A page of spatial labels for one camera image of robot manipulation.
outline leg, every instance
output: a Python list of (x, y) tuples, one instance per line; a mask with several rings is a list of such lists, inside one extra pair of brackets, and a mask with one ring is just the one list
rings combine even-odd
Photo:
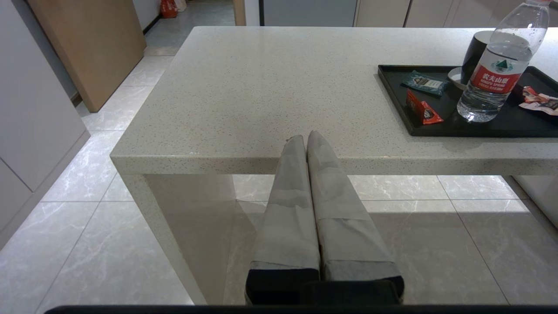
[(222, 304), (236, 203), (232, 176), (122, 179), (194, 304)]

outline marble tile floor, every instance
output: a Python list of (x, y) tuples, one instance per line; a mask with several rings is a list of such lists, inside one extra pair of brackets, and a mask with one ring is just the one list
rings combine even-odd
[(146, 55), (176, 54), (195, 26), (234, 26), (232, 0), (188, 1), (176, 18), (161, 19), (147, 32)]
[[(109, 158), (171, 58), (140, 62), (99, 113), (77, 108), (92, 136), (0, 251), (0, 313), (191, 304)], [(513, 180), (350, 179), (401, 268), (406, 304), (558, 303), (558, 232)], [(244, 300), (242, 278), (272, 183), (272, 175), (234, 176), (227, 304)]]

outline water bottle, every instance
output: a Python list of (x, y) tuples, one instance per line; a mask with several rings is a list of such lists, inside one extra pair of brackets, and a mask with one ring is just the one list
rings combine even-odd
[(552, 0), (527, 0), (500, 22), (457, 104), (469, 122), (488, 122), (500, 108), (541, 45)]

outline white bowl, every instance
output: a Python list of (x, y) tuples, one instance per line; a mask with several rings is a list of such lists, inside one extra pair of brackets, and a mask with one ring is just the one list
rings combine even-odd
[(467, 85), (461, 84), (461, 67), (455, 68), (448, 73), (448, 78), (452, 83), (454, 83), (457, 88), (461, 89), (462, 91), (467, 88)]

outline candy wrapper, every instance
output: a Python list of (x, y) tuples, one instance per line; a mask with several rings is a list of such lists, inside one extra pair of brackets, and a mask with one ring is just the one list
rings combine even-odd
[(412, 91), (407, 89), (407, 105), (411, 107), (414, 113), (419, 117), (423, 125), (443, 122), (434, 109), (432, 109), (425, 101), (419, 101)]
[(407, 80), (403, 82), (404, 85), (407, 85), (410, 88), (438, 96), (442, 96), (442, 93), (444, 92), (444, 89), (446, 89), (448, 83), (449, 82), (447, 80), (433, 78), (417, 71), (411, 72), (411, 74), (407, 77)]
[(519, 106), (529, 110), (542, 111), (551, 116), (558, 116), (558, 98), (537, 94), (530, 86), (523, 89), (525, 102)]

